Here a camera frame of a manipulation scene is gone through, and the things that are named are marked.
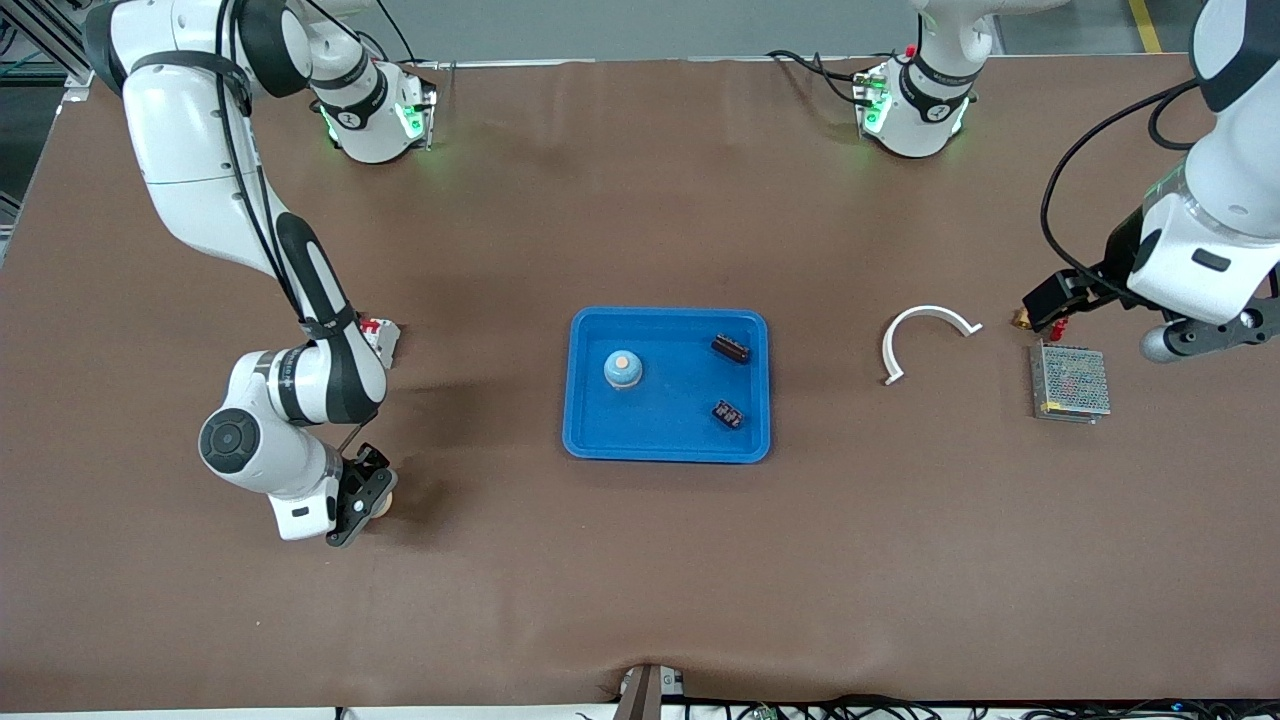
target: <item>white robotic arm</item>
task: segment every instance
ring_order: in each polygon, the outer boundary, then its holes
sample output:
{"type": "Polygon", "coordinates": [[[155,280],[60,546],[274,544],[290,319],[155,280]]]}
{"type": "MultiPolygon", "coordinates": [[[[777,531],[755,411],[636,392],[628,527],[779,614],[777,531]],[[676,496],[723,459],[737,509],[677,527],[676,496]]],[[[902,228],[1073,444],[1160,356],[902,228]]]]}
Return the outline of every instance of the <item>white robotic arm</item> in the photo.
{"type": "Polygon", "coordinates": [[[863,76],[854,97],[868,137],[905,158],[925,158],[960,131],[969,90],[995,44],[991,17],[1047,10],[1068,0],[909,0],[919,13],[914,55],[890,58],[863,76]]]}
{"type": "Polygon", "coordinates": [[[367,423],[385,375],[315,233],[262,174],[252,95],[312,87],[340,120],[330,132],[343,150],[369,163],[421,142],[430,108],[419,78],[371,61],[330,20],[307,19],[284,0],[129,0],[95,9],[86,37],[97,72],[123,97],[165,227],[275,278],[310,338],[241,357],[201,429],[201,457],[228,482],[268,495],[282,538],[326,534],[343,546],[387,502],[396,474],[376,450],[344,460],[302,427],[367,423]]]}
{"type": "Polygon", "coordinates": [[[1102,263],[1056,273],[1024,299],[1034,329],[1112,300],[1148,306],[1167,320],[1140,345],[1157,363],[1280,332],[1276,27],[1276,0],[1204,4],[1190,58],[1213,129],[1111,233],[1102,263]],[[1268,277],[1271,297],[1254,297],[1268,277]]]}

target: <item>brown table surface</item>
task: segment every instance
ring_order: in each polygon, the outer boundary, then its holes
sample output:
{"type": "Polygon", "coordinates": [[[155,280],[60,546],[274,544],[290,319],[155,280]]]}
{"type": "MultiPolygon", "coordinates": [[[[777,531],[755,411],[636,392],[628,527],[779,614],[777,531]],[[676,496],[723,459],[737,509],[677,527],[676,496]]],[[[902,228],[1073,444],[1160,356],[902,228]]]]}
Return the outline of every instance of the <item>brown table surface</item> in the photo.
{"type": "MultiPolygon", "coordinates": [[[[767,63],[439,73],[436,149],[384,167],[330,149],[305,97],[260,102],[280,196],[407,329],[364,436],[394,509],[346,551],[279,541],[200,464],[234,360],[301,336],[273,282],[165,232],[96,87],[0,272],[0,710],[594,701],[640,661],[704,696],[1280,694],[1280,348],[1156,366],[1155,314],[1078,316],[1115,409],[1082,427],[1032,418],[1007,323],[1061,266],[1053,163],[1188,73],[996,60],[924,161],[767,63]],[[570,457],[570,319],[602,304],[763,314],[772,454],[570,457]],[[918,304],[987,329],[905,325],[886,388],[881,333],[918,304]]],[[[1206,118],[1180,101],[1167,132],[1206,118]]],[[[1062,241],[1096,260],[1175,160],[1143,120],[1098,138],[1062,241]]]]}

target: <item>metal mesh box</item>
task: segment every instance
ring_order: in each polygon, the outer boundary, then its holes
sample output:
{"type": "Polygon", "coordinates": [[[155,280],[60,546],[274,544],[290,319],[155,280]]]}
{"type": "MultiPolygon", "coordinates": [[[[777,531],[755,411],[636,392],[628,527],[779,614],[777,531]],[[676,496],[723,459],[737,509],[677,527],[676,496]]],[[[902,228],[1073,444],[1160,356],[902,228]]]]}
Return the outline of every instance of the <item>metal mesh box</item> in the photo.
{"type": "Polygon", "coordinates": [[[1037,418],[1092,425],[1111,414],[1101,352],[1041,341],[1030,360],[1037,418]]]}

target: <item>blue tray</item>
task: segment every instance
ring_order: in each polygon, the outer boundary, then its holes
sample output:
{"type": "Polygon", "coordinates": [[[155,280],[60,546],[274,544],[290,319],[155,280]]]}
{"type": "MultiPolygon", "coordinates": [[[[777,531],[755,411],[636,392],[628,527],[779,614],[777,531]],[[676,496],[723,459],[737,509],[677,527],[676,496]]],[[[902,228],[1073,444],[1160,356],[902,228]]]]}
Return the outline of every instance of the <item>blue tray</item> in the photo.
{"type": "Polygon", "coordinates": [[[769,333],[750,310],[586,307],[573,318],[564,384],[564,448],[591,460],[758,462],[769,452],[769,333]],[[746,365],[712,350],[726,334],[750,348],[746,365]],[[640,357],[630,389],[604,379],[614,350],[640,357]],[[731,429],[721,400],[745,415],[731,429]]]}

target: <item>cable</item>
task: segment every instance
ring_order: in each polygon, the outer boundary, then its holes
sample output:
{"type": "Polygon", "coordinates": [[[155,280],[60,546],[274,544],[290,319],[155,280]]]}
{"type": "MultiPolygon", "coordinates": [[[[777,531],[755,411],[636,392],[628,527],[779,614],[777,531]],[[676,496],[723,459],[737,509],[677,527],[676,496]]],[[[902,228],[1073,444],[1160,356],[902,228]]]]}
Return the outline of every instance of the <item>cable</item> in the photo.
{"type": "Polygon", "coordinates": [[[822,64],[822,56],[818,55],[817,53],[813,54],[813,63],[818,65],[818,70],[822,72],[823,79],[827,81],[827,87],[829,87],[832,92],[840,96],[841,100],[849,102],[850,105],[858,105],[861,108],[870,106],[870,102],[867,100],[860,100],[858,97],[854,97],[852,95],[845,95],[844,92],[841,92],[840,88],[836,87],[836,83],[831,79],[831,73],[827,72],[827,65],[822,64]]]}
{"type": "Polygon", "coordinates": [[[838,79],[838,81],[842,81],[842,82],[854,82],[854,76],[846,74],[846,73],[833,73],[833,72],[828,70],[827,65],[822,64],[822,55],[819,55],[818,53],[813,54],[813,61],[812,63],[809,60],[805,60],[800,55],[796,55],[795,53],[792,53],[790,50],[773,50],[771,53],[765,53],[765,56],[767,58],[773,58],[773,59],[787,58],[790,60],[795,60],[796,64],[799,64],[801,68],[809,70],[810,73],[818,73],[818,74],[820,74],[823,77],[823,79],[827,81],[827,87],[829,87],[831,91],[835,92],[836,95],[838,95],[840,99],[844,100],[845,102],[849,102],[851,105],[858,105],[860,108],[867,108],[868,105],[870,105],[870,102],[868,102],[867,100],[861,100],[859,97],[854,97],[851,95],[845,95],[844,92],[841,92],[841,90],[838,87],[836,87],[836,82],[835,81],[838,79]]]}
{"type": "MultiPolygon", "coordinates": [[[[787,58],[788,60],[795,60],[796,64],[799,64],[801,68],[809,70],[810,73],[824,74],[822,68],[819,68],[818,65],[814,65],[809,60],[801,58],[800,55],[796,55],[795,53],[792,53],[790,50],[773,50],[772,53],[765,53],[764,56],[765,58],[773,58],[773,59],[787,58]]],[[[832,73],[832,72],[827,72],[826,74],[831,76],[835,79],[841,79],[841,81],[846,81],[846,82],[852,82],[854,81],[854,76],[851,76],[851,74],[832,73]]]]}
{"type": "Polygon", "coordinates": [[[1178,100],[1188,90],[1194,90],[1197,87],[1199,87],[1199,79],[1196,78],[1179,85],[1176,90],[1171,91],[1169,96],[1161,100],[1160,104],[1156,105],[1156,109],[1151,111],[1151,118],[1147,119],[1147,135],[1151,136],[1151,140],[1153,140],[1156,145],[1164,147],[1165,150],[1176,150],[1179,152],[1185,152],[1196,145],[1194,142],[1174,142],[1172,140],[1165,137],[1165,135],[1160,132],[1160,115],[1165,113],[1165,109],[1169,108],[1174,100],[1178,100]]]}
{"type": "Polygon", "coordinates": [[[1068,163],[1071,161],[1071,158],[1075,158],[1075,154],[1079,152],[1082,147],[1084,147],[1085,145],[1088,145],[1088,142],[1091,140],[1093,140],[1094,137],[1097,137],[1102,131],[1105,131],[1108,127],[1116,124],[1117,122],[1123,120],[1124,118],[1128,118],[1129,115],[1137,113],[1138,110],[1142,110],[1143,108],[1147,108],[1147,106],[1155,105],[1156,102],[1160,102],[1161,100],[1164,100],[1165,97],[1167,97],[1171,92],[1176,91],[1183,85],[1184,83],[1179,83],[1179,85],[1175,85],[1172,87],[1161,90],[1160,92],[1156,92],[1155,95],[1149,95],[1147,97],[1143,97],[1142,100],[1134,102],[1133,105],[1129,105],[1124,110],[1120,110],[1119,113],[1112,114],[1110,118],[1107,118],[1107,119],[1102,120],[1101,123],[1098,123],[1098,124],[1093,126],[1092,128],[1089,128],[1088,132],[1085,132],[1083,136],[1080,136],[1080,138],[1076,140],[1074,145],[1071,145],[1071,147],[1066,151],[1066,154],[1062,155],[1062,159],[1057,161],[1057,167],[1053,168],[1053,172],[1048,177],[1048,184],[1044,186],[1044,197],[1041,200],[1041,215],[1039,215],[1039,219],[1041,219],[1041,232],[1044,233],[1044,242],[1048,243],[1048,246],[1053,250],[1053,252],[1056,252],[1057,256],[1061,258],[1062,260],[1065,260],[1068,265],[1070,265],[1073,269],[1075,269],[1075,272],[1078,272],[1080,275],[1088,278],[1091,282],[1105,287],[1106,290],[1108,290],[1112,293],[1115,293],[1117,297],[1121,297],[1124,300],[1128,300],[1129,302],[1140,305],[1143,307],[1151,307],[1151,302],[1148,302],[1147,300],[1139,297],[1138,295],[1134,295],[1132,291],[1129,291],[1129,290],[1126,290],[1126,288],[1124,288],[1124,287],[1121,287],[1121,286],[1119,286],[1119,284],[1108,281],[1107,278],[1102,277],[1101,274],[1098,274],[1097,272],[1094,272],[1092,268],[1089,268],[1084,263],[1080,263],[1074,256],[1071,256],[1071,254],[1068,252],[1057,242],[1057,238],[1053,237],[1053,231],[1050,228],[1050,224],[1048,224],[1048,209],[1050,209],[1051,201],[1053,200],[1053,191],[1057,190],[1057,181],[1062,176],[1062,170],[1066,169],[1068,163]]]}
{"type": "Polygon", "coordinates": [[[378,59],[379,60],[390,60],[392,59],[392,56],[387,54],[387,50],[383,49],[383,44],[378,42],[376,40],[374,40],[374,36],[369,35],[367,32],[365,32],[362,29],[357,29],[356,35],[358,35],[364,40],[369,41],[374,46],[374,50],[378,50],[378,59]]]}
{"type": "Polygon", "coordinates": [[[27,55],[26,58],[23,58],[23,59],[20,59],[20,60],[15,61],[14,64],[9,65],[8,68],[5,68],[5,69],[0,70],[0,77],[4,77],[4,76],[6,76],[6,74],[9,74],[9,73],[12,73],[12,72],[17,70],[18,68],[20,68],[20,67],[26,65],[27,63],[29,63],[31,60],[33,60],[33,59],[35,59],[35,58],[37,58],[38,55],[40,55],[40,50],[36,50],[36,51],[35,51],[35,53],[32,53],[31,55],[27,55]]]}
{"type": "Polygon", "coordinates": [[[311,5],[312,8],[315,8],[317,13],[320,13],[321,15],[324,15],[324,19],[329,20],[330,23],[333,23],[335,26],[338,26],[338,29],[340,29],[342,32],[347,33],[347,37],[355,40],[356,42],[360,42],[360,36],[358,35],[356,35],[355,32],[352,32],[349,27],[347,27],[346,24],[342,23],[342,20],[339,20],[338,18],[330,15],[329,10],[325,10],[324,8],[321,8],[320,4],[316,3],[316,0],[307,0],[307,5],[311,5]]]}
{"type": "Polygon", "coordinates": [[[408,53],[408,59],[404,60],[404,61],[406,63],[415,61],[417,59],[417,55],[413,53],[413,49],[408,46],[408,40],[404,40],[404,33],[401,32],[401,29],[399,29],[399,23],[397,23],[396,18],[393,18],[392,14],[387,10],[387,5],[383,4],[383,0],[378,0],[378,6],[383,9],[383,15],[387,17],[387,22],[392,23],[392,29],[394,29],[396,35],[399,36],[401,45],[403,45],[404,46],[404,51],[408,53]]]}
{"type": "MultiPolygon", "coordinates": [[[[227,22],[227,10],[229,6],[230,6],[230,0],[221,0],[221,4],[218,8],[218,27],[216,27],[216,33],[214,36],[214,53],[218,55],[223,54],[223,35],[227,22]]],[[[229,45],[234,61],[236,44],[229,42],[229,45]]],[[[302,307],[301,305],[298,305],[298,299],[293,293],[293,287],[289,284],[288,278],[283,272],[282,268],[283,260],[280,259],[280,255],[276,254],[278,251],[273,250],[271,245],[268,243],[266,238],[268,236],[266,233],[262,232],[262,225],[259,223],[257,213],[253,210],[253,201],[250,197],[248,187],[244,184],[244,176],[239,164],[239,154],[236,151],[236,138],[232,135],[230,113],[227,106],[227,83],[219,79],[219,82],[216,83],[216,88],[218,88],[218,114],[221,118],[221,126],[223,126],[223,141],[227,143],[227,152],[230,156],[232,173],[236,176],[236,187],[244,201],[244,213],[248,215],[250,223],[253,225],[253,232],[255,234],[257,234],[257,242],[262,247],[262,254],[266,255],[266,261],[268,264],[270,264],[271,272],[275,274],[275,281],[279,283],[280,291],[284,293],[284,297],[289,301],[289,305],[293,307],[294,315],[297,315],[297,319],[301,323],[303,322],[302,307]]],[[[260,183],[265,184],[265,181],[262,181],[261,165],[259,167],[259,181],[260,183]]],[[[262,193],[262,200],[266,201],[265,191],[262,193]]]]}

